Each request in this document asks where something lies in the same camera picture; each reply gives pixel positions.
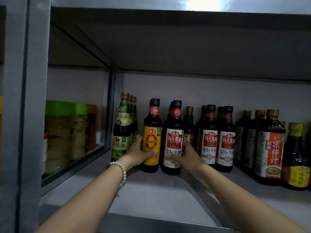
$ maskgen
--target forearm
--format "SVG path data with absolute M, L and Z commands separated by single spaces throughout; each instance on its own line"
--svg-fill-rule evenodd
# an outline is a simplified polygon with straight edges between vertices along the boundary
M 37 233 L 96 232 L 123 178 L 112 165 L 48 219 Z
M 242 232 L 307 232 L 210 166 L 202 165 L 200 177 Z

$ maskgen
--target dark glass bottle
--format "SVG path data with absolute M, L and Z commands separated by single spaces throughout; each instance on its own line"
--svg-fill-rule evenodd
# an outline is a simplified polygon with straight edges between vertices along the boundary
M 133 101 L 133 95 L 130 95 L 130 100 L 129 100 L 129 106 L 130 106 L 130 130 L 131 130 L 131 138 L 130 138 L 130 145 L 132 145 L 133 143 L 133 136 L 134 136 L 134 119 L 133 119 L 133 115 L 134 115 L 134 112 L 133 112 L 133 104 L 132 104 L 132 101 Z
M 113 130 L 111 161 L 121 158 L 129 147 L 131 139 L 130 130 L 130 106 L 128 100 L 130 94 L 121 93 L 121 102 L 118 111 L 117 121 Z
M 193 146 L 195 127 L 193 125 L 193 107 L 187 106 L 184 119 L 184 141 L 190 142 Z
M 243 117 L 236 123 L 233 164 L 239 168 L 244 168 L 242 164 L 244 163 L 247 130 L 252 123 L 251 115 L 251 110 L 243 110 Z
M 224 108 L 222 106 L 218 106 L 217 118 L 216 118 L 216 124 L 218 128 L 221 127 L 221 124 L 223 122 L 223 119 L 222 119 L 223 115 L 224 115 Z
M 206 105 L 202 105 L 202 112 L 201 112 L 201 117 L 199 121 L 196 122 L 195 125 L 195 137 L 194 137 L 194 143 L 193 143 L 193 148 L 197 152 L 200 149 L 199 140 L 200 140 L 200 133 L 201 133 L 201 126 L 204 121 L 204 113 L 205 113 Z
M 144 134 L 142 139 L 142 151 L 157 150 L 158 153 L 143 161 L 140 169 L 143 172 L 153 173 L 159 168 L 159 156 L 161 146 L 161 135 L 163 122 L 159 117 L 160 99 L 152 98 L 150 100 L 150 109 L 148 116 L 144 119 Z
M 160 148 L 160 167 L 162 167 L 163 162 L 162 160 L 164 159 L 164 148 L 165 148 L 165 135 L 166 135 L 166 129 L 167 129 L 167 125 L 169 123 L 169 119 L 171 117 L 171 111 L 172 111 L 172 106 L 173 106 L 173 102 L 171 101 L 171 104 L 169 105 L 169 113 L 167 114 L 167 118 L 163 124 L 162 127 L 162 136 L 161 136 L 161 148 Z
M 277 119 L 279 110 L 267 110 L 267 119 L 259 127 L 254 179 L 265 185 L 279 185 L 285 128 Z
M 221 172 L 232 171 L 236 132 L 232 112 L 233 106 L 224 107 L 223 122 L 218 131 L 215 168 Z
M 255 164 L 258 127 L 264 122 L 265 115 L 265 110 L 256 110 L 255 118 L 252 120 L 251 125 L 247 131 L 243 171 L 250 176 L 253 176 L 253 169 Z
M 184 125 L 181 121 L 181 105 L 181 101 L 173 101 L 171 117 L 169 119 L 165 134 L 164 159 L 161 169 L 168 175 L 178 175 L 180 173 L 180 163 L 170 159 L 166 156 L 166 154 L 174 153 L 181 155 L 182 152 Z
M 215 105 L 207 105 L 206 119 L 202 125 L 202 147 L 201 159 L 212 167 L 215 167 L 216 162 L 216 148 L 218 127 L 215 121 Z
M 302 145 L 303 124 L 290 123 L 284 145 L 281 184 L 293 190 L 305 190 L 308 187 L 310 162 Z
M 136 97 L 133 96 L 132 100 L 132 106 L 133 106 L 133 134 L 132 134 L 132 142 L 136 141 L 137 137 L 137 130 L 138 130 L 138 124 L 137 124 L 137 109 L 136 109 Z

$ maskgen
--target hand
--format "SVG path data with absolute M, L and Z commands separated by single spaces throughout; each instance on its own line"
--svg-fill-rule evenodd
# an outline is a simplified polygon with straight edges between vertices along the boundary
M 138 137 L 136 141 L 127 149 L 124 156 L 119 158 L 118 162 L 123 164 L 126 171 L 131 169 L 135 165 L 141 164 L 145 159 L 151 158 L 156 155 L 158 151 L 151 150 L 149 152 L 142 152 L 140 150 L 140 142 L 142 136 Z
M 198 156 L 197 152 L 191 146 L 190 142 L 183 142 L 183 146 L 186 146 L 185 155 L 179 156 L 173 153 L 167 153 L 166 155 L 179 162 L 184 168 L 192 172 L 194 175 L 200 177 L 201 168 L 205 163 Z

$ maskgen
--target bracelet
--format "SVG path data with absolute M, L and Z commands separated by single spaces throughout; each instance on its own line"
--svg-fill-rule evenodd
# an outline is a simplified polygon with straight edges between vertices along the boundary
M 121 184 L 120 184 L 119 187 L 123 186 L 124 183 L 125 183 L 125 181 L 126 181 L 126 171 L 125 171 L 124 166 L 123 166 L 122 164 L 120 164 L 119 162 L 117 162 L 117 161 L 111 162 L 111 163 L 110 163 L 110 166 L 111 166 L 111 165 L 118 165 L 118 166 L 122 169 L 122 172 L 123 172 L 123 179 L 122 179 L 122 182 L 121 182 Z

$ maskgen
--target green jar lid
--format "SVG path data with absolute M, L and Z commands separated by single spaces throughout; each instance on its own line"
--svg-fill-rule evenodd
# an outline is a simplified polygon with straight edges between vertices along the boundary
M 86 115 L 87 114 L 87 105 L 82 103 L 74 103 L 74 111 L 75 115 Z
M 49 101 L 45 102 L 45 115 L 70 116 L 73 114 L 72 102 L 66 101 Z

